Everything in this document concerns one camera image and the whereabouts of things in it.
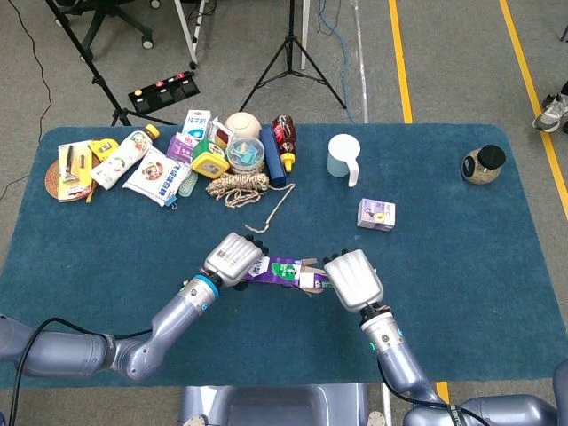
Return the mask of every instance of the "round ball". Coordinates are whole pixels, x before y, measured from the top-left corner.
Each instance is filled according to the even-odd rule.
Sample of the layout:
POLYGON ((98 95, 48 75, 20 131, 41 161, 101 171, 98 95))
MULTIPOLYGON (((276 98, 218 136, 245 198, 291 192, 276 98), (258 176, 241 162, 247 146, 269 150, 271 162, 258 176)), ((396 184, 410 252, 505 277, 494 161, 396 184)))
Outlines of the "round ball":
POLYGON ((235 113, 225 122, 227 129, 234 131, 239 138, 258 138, 260 136, 260 122, 249 113, 235 113))

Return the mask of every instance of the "gray carpet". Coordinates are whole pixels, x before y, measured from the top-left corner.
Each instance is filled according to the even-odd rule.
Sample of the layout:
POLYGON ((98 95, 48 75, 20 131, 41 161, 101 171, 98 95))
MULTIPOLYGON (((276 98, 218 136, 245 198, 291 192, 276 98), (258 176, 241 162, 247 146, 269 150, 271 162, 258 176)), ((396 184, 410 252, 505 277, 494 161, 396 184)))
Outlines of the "gray carpet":
MULTIPOLYGON (((370 119, 401 122, 388 2, 361 3, 370 119)), ((203 38, 198 48, 201 65, 196 76, 201 95, 170 106, 157 115, 181 122, 189 107, 210 108, 221 117, 235 111, 286 33, 287 4, 275 0, 220 2, 215 16, 205 20, 201 32, 203 38)), ((38 56, 53 89, 53 108, 44 120, 44 128, 110 123, 112 109, 101 90, 91 85, 85 65, 78 60, 62 30, 54 25, 47 6, 41 2, 21 1, 18 6, 36 39, 38 56)), ((327 2, 330 19, 336 6, 336 0, 327 2)), ((558 91, 568 78, 565 72, 568 44, 557 41, 568 22, 565 2, 545 0, 536 4, 531 0, 517 0, 510 7, 539 96, 558 91)), ((118 19, 103 24, 93 45, 97 66, 124 105, 129 91, 187 69, 189 61, 172 2, 162 1, 157 11, 142 1, 128 5, 127 9, 154 28, 154 49, 143 50, 138 32, 118 19)), ((318 33, 317 10, 317 2, 312 2, 308 48, 322 71, 340 90, 343 63, 340 46, 334 37, 318 33)), ((564 318, 568 318, 565 278, 568 266, 564 261, 568 227, 540 137, 530 125, 533 113, 499 2, 412 0, 399 2, 398 12, 415 120, 491 122, 508 133, 556 295, 564 318)), ((3 16, 0 38, 2 191, 4 185, 29 170, 37 143, 37 118, 46 105, 46 94, 31 55, 30 42, 6 2, 0 3, 0 15, 3 16)), ((72 19, 73 28, 79 34, 86 29, 88 17, 90 15, 72 19)), ((354 19, 345 0, 338 29, 349 47, 350 102, 355 118, 360 121, 354 19)), ((283 60, 277 64, 283 67, 283 60)), ((251 100, 248 110, 264 122, 283 112, 292 114, 298 122, 347 121, 324 87, 294 77, 264 87, 251 100)), ((553 140, 564 175, 568 176, 568 136, 558 133, 553 140)), ((4 262, 24 185, 25 181, 12 185, 0 201, 0 264, 4 262)), ((550 383, 546 380, 450 383, 450 393, 456 401, 500 392, 530 392, 552 401, 550 383)), ((0 391, 0 410, 5 411, 9 406, 9 393, 0 391)), ((370 387, 370 393, 372 406, 379 407, 375 386, 370 387)), ((25 389, 21 393, 19 417, 20 424, 26 425, 172 424, 177 416, 178 399, 176 388, 25 389)), ((404 409, 404 405, 395 404, 395 424, 400 423, 404 409)))

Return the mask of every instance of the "blue cable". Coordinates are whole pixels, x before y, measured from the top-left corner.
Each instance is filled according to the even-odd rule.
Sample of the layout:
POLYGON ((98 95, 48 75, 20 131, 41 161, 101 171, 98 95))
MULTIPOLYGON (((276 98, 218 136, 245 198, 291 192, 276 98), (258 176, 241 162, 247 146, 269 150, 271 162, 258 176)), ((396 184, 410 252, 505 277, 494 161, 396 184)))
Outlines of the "blue cable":
POLYGON ((347 53, 347 47, 345 45, 345 40, 343 40, 343 36, 337 31, 335 31, 335 28, 332 28, 327 23, 326 17, 324 16, 323 12, 324 12, 323 3, 321 2, 321 0, 319 0, 319 16, 318 16, 319 21, 323 23, 323 25, 325 25, 327 29, 329 29, 329 31, 335 34, 335 36, 339 39, 339 43, 341 43, 341 49, 343 51, 343 69, 341 70, 343 99, 345 101, 345 106, 346 106, 345 110, 347 111, 347 116, 349 117, 351 122, 355 124, 355 120, 353 120, 353 116, 351 115, 351 109, 349 107, 349 96, 348 96, 349 86, 347 83, 347 74, 346 74, 346 71, 349 67, 349 55, 347 53))

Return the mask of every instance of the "blue tablecloth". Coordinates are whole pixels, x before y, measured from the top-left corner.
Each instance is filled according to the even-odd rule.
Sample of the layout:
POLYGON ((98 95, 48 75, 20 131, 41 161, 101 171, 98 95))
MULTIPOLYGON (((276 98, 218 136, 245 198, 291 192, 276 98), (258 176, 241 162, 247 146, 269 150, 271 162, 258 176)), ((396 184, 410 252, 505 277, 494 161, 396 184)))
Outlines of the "blue tablecloth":
MULTIPOLYGON (((161 128, 165 151, 176 128, 161 128)), ((60 128, 37 150, 0 290, 0 309, 30 325, 60 316, 124 334, 150 319, 198 272, 230 231, 248 233, 281 197, 227 209, 205 193, 160 208, 122 183, 98 188, 92 204, 58 203, 43 187, 57 146, 122 140, 132 128, 60 128)), ((321 259, 362 248, 376 267, 407 341, 432 379, 551 376, 568 355, 564 324, 504 133, 489 125, 298 125, 296 189, 261 239, 275 256, 321 259), (327 142, 350 133, 361 144, 359 183, 326 171, 327 142), (494 143, 508 159, 485 186, 461 177, 462 157, 494 143), (358 228, 361 198, 394 202, 390 233, 358 228)), ((373 353, 333 290, 226 289, 170 350, 146 384, 291 384, 378 381, 373 353)), ((0 384, 12 385, 12 366, 0 384)), ((85 380, 29 379, 45 386, 129 385, 102 373, 85 380)))

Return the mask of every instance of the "blue package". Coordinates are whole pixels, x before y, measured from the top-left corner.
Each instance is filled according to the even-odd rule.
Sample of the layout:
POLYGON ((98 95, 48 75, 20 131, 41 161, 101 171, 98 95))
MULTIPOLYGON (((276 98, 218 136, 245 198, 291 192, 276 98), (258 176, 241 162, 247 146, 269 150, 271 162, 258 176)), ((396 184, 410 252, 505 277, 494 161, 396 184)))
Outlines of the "blue package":
POLYGON ((268 171, 270 185, 277 188, 286 186, 286 171, 280 160, 280 152, 272 127, 260 130, 260 141, 264 146, 264 164, 268 171))

